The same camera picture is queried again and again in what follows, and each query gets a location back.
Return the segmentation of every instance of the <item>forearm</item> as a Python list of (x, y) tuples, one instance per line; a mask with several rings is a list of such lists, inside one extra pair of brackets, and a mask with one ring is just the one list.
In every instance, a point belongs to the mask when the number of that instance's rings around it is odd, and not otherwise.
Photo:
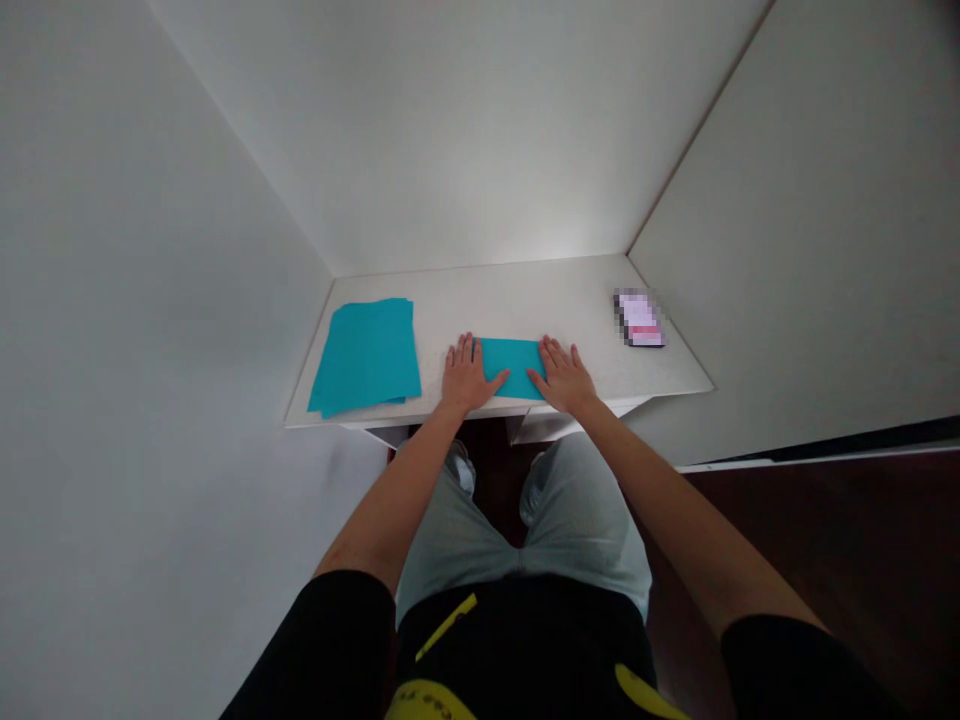
[(584, 403), (575, 416), (718, 638), (762, 613), (823, 627), (750, 542), (602, 402)]
[(316, 575), (362, 570), (396, 593), (410, 544), (465, 416), (453, 403), (437, 406), (360, 501)]

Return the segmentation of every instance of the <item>white desk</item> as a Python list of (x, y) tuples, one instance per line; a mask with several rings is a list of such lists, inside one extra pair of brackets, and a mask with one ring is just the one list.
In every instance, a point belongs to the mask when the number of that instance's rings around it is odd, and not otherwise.
[[(654, 396), (712, 390), (669, 321), (666, 347), (624, 345), (613, 305), (618, 287), (643, 287), (623, 255), (340, 278), (324, 307), (285, 425), (371, 429), (423, 422), (440, 400), (447, 348), (467, 330), (477, 337), (537, 340), (547, 333), (565, 346), (576, 342), (598, 395), (619, 414)], [(402, 405), (375, 405), (329, 418), (307, 412), (333, 312), (345, 303), (389, 297), (413, 301), (423, 395)], [(469, 417), (495, 416), (519, 416), (508, 424), (517, 442), (556, 439), (577, 429), (543, 401), (495, 397)]]

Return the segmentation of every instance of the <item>dark wooden floor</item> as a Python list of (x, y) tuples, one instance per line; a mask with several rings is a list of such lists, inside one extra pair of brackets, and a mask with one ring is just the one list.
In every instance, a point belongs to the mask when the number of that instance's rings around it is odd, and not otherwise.
[[(477, 506), (514, 545), (530, 461), (502, 420), (464, 423)], [(690, 481), (918, 718), (960, 707), (960, 453), (692, 474)], [(661, 691), (699, 720), (734, 718), (716, 642), (648, 541), (648, 631)]]

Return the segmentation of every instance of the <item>stack of teal paper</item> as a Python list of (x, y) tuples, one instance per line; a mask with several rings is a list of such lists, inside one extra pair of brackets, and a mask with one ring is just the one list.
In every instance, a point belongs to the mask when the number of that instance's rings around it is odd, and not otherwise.
[(307, 410), (329, 417), (419, 396), (413, 303), (389, 298), (337, 308)]
[(493, 380), (501, 370), (509, 370), (510, 377), (496, 394), (502, 397), (519, 397), (527, 400), (543, 400), (543, 395), (527, 375), (532, 368), (546, 378), (540, 347), (533, 340), (501, 340), (481, 338), (483, 344), (483, 376)]

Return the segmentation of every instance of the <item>leg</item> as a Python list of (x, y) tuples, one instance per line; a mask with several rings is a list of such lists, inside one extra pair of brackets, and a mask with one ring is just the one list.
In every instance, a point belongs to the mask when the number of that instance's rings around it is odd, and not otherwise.
[(644, 622), (653, 578), (620, 486), (584, 433), (554, 443), (530, 471), (520, 499), (530, 527), (523, 572), (553, 573), (629, 597)]
[(451, 451), (400, 575), (398, 628), (407, 611), (431, 595), (519, 570), (519, 551), (471, 500), (475, 479), (473, 464)]

